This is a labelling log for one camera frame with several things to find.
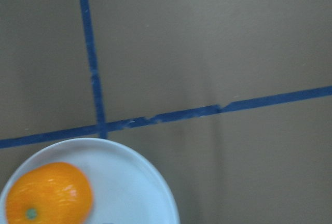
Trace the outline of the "light blue plate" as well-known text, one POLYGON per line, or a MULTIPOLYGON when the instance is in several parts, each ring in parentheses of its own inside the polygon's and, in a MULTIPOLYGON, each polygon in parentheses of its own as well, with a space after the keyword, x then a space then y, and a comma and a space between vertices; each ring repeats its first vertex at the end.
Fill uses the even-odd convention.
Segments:
POLYGON ((173 194, 158 170, 122 144, 99 138, 76 138, 50 145, 23 162, 1 192, 1 223, 13 183, 25 173, 52 162, 80 168, 93 189, 93 209, 86 223, 179 223, 173 194))

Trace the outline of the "orange mandarin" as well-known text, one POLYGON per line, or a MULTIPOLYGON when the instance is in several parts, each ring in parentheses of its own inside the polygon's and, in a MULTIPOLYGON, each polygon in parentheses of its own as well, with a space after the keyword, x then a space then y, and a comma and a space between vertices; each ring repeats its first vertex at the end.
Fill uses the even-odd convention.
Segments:
POLYGON ((85 174, 66 162, 33 169, 10 187, 5 201, 7 223, 84 223, 93 205, 85 174))

